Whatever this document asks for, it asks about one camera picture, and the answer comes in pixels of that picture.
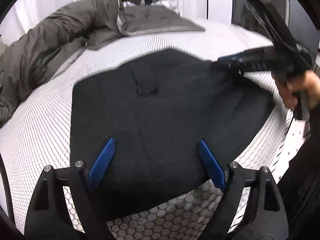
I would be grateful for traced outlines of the person's right hand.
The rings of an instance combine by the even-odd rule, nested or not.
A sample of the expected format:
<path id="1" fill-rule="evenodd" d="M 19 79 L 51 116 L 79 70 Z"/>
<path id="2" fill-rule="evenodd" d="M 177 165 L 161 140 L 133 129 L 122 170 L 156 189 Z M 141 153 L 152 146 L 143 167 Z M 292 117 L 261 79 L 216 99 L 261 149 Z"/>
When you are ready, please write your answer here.
<path id="1" fill-rule="evenodd" d="M 297 107 L 298 99 L 294 94 L 298 92 L 307 93 L 309 109 L 315 109 L 319 105 L 319 76 L 314 71 L 307 70 L 304 74 L 289 79 L 286 83 L 280 82 L 274 74 L 272 77 L 286 108 L 293 111 Z"/>

